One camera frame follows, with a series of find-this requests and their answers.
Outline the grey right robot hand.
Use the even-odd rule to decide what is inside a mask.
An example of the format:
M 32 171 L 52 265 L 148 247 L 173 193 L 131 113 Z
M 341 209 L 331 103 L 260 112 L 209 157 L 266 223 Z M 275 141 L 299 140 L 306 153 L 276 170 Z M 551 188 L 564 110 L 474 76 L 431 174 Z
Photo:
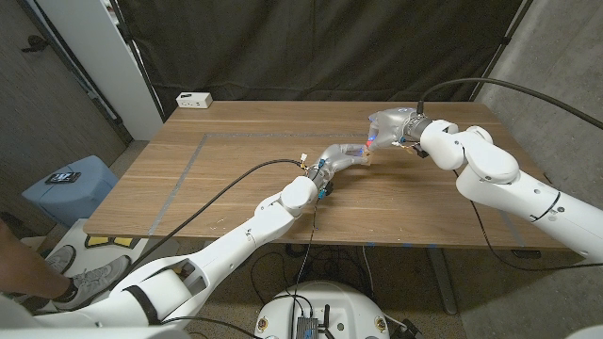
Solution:
M 388 148 L 402 139 L 419 141 L 432 120 L 419 114 L 415 108 L 398 107 L 378 111 L 368 117 L 370 121 L 367 147 L 371 151 Z

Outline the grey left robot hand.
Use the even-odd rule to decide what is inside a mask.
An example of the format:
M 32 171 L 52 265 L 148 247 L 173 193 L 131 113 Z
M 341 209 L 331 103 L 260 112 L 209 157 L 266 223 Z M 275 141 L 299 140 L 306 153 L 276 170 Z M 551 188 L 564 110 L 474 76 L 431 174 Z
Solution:
M 337 172 L 352 165 L 367 165 L 369 157 L 366 156 L 366 151 L 364 144 L 333 144 L 318 157 L 307 176 L 317 189 L 322 189 Z

